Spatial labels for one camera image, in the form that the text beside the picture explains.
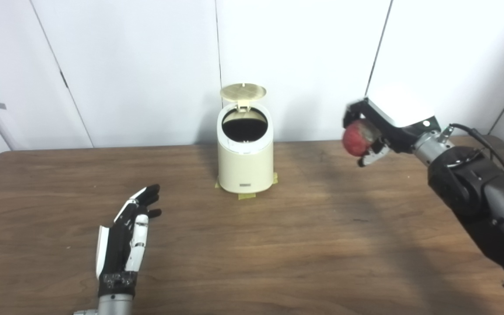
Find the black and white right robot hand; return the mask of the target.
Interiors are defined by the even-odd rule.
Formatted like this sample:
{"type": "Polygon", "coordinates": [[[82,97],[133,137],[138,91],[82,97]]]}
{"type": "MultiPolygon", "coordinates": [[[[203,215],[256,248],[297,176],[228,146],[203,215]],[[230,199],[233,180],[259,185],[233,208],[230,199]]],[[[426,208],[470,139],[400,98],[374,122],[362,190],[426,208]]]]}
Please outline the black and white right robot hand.
{"type": "Polygon", "coordinates": [[[404,88],[387,87],[350,102],[343,117],[342,146],[366,167],[390,152],[414,154],[417,143],[440,132],[432,108],[404,88]]]}

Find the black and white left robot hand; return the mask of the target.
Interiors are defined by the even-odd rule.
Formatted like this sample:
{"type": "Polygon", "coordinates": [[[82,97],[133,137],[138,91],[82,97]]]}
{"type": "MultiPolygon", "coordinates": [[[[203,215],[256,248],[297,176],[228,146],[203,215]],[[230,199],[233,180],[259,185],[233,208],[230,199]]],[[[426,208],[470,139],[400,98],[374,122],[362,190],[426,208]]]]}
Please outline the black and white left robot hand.
{"type": "Polygon", "coordinates": [[[160,186],[152,184],[130,197],[110,227],[99,227],[96,255],[98,297],[135,295],[135,287],[147,245],[149,221],[160,209],[149,207],[159,200],[160,186]]]}

